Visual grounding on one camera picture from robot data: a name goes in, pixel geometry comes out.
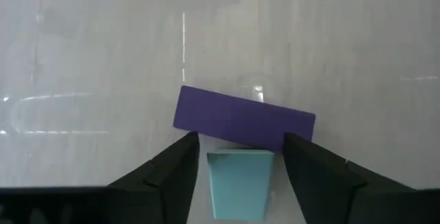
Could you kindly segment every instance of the purple rectangular block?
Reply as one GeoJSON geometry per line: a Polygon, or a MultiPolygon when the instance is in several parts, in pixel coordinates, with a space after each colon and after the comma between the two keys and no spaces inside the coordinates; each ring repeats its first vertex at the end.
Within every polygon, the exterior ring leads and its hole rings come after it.
{"type": "Polygon", "coordinates": [[[275,152],[286,132],[311,141],[314,124],[313,113],[187,86],[180,89],[174,117],[176,128],[275,152]]]}

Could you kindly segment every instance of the foam block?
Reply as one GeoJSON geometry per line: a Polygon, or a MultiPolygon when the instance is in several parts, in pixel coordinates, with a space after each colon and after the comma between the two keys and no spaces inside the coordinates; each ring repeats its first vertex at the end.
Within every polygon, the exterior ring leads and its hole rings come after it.
{"type": "Polygon", "coordinates": [[[274,154],[225,149],[208,153],[212,210],[216,219],[263,221],[274,154]]]}
{"type": "Polygon", "coordinates": [[[281,152],[284,134],[311,141],[315,115],[183,86],[174,127],[230,142],[281,152]]]}

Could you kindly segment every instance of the light blue block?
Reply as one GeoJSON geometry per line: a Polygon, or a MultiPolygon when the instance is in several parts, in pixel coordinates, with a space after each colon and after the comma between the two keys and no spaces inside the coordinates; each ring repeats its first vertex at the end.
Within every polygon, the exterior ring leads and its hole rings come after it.
{"type": "Polygon", "coordinates": [[[273,160],[274,154],[266,150],[208,153],[214,218],[263,221],[273,160]]]}

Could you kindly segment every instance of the white surface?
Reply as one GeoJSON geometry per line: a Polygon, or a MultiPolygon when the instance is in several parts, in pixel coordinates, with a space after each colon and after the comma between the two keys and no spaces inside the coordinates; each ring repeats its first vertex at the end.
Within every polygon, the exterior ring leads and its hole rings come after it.
{"type": "MultiPolygon", "coordinates": [[[[0,0],[0,186],[112,182],[184,134],[185,84],[313,112],[313,142],[440,187],[438,3],[0,0]]],[[[229,144],[201,141],[188,222],[215,223],[205,153],[229,144]]],[[[266,222],[304,223],[274,165],[266,222]]]]}

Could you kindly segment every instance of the purple block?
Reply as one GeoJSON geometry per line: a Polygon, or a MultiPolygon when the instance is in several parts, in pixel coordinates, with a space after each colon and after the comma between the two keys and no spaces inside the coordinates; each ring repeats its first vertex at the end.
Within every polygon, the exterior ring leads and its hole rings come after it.
{"type": "Polygon", "coordinates": [[[183,86],[174,127],[280,152],[284,134],[293,132],[311,141],[315,115],[183,86]]]}

